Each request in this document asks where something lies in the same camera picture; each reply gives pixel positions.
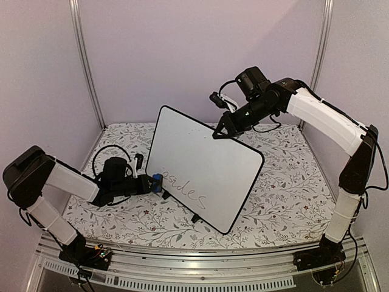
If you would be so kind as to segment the small black-framed whiteboard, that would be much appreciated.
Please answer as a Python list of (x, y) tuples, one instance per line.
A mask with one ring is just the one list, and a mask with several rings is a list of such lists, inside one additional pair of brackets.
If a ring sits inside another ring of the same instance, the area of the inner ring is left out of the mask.
[(216, 140), (213, 128), (170, 106), (160, 108), (145, 171), (221, 234), (228, 234), (264, 164), (262, 152), (236, 139)]

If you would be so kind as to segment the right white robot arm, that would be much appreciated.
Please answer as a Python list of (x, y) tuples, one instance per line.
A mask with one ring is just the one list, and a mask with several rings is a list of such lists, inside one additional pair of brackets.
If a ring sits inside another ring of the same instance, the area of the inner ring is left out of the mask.
[(319, 265), (327, 265), (337, 257), (335, 243), (344, 239), (368, 189), (375, 155), (381, 153), (377, 128), (353, 119), (319, 97), (305, 82), (289, 77), (272, 82), (256, 66), (245, 69), (225, 84), (236, 84), (246, 103), (238, 106), (222, 89), (210, 94), (209, 99), (224, 109), (213, 132), (214, 139), (237, 137), (254, 129), (265, 118), (288, 114), (317, 130), (346, 156), (339, 174), (335, 209), (322, 237), (326, 243), (314, 253)]

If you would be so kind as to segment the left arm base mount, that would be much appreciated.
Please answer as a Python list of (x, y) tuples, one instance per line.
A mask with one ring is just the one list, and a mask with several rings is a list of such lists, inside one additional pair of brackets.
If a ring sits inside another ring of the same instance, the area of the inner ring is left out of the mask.
[(88, 247), (84, 243), (72, 243), (63, 245), (59, 259), (73, 263), (75, 266), (85, 266), (88, 268), (107, 271), (112, 258), (112, 249), (99, 244)]

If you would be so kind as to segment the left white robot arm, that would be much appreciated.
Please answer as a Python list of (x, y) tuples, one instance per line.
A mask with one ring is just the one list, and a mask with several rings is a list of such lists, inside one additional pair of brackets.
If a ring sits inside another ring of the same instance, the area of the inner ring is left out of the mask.
[(96, 207), (120, 204), (132, 196), (161, 190), (163, 176), (140, 174), (142, 163), (141, 154), (134, 159), (111, 157), (100, 173), (90, 177), (34, 145), (4, 169), (2, 180), (9, 200), (67, 246), (68, 256), (77, 264), (84, 264), (91, 255), (79, 242), (83, 236), (45, 198), (44, 191), (55, 189)]

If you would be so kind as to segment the blue whiteboard eraser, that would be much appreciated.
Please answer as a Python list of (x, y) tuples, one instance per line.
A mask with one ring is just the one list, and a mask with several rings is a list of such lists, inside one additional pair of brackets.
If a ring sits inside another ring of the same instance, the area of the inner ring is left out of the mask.
[(158, 193), (162, 190), (162, 181), (163, 176), (160, 173), (154, 174), (153, 177), (153, 184), (152, 184), (152, 192)]

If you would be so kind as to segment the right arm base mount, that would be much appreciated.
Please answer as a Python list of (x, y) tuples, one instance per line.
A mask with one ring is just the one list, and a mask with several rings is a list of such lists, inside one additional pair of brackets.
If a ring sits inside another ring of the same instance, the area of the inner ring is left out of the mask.
[(334, 243), (325, 237), (320, 240), (317, 248), (294, 253), (293, 264), (298, 271), (335, 264), (346, 259), (341, 243)]

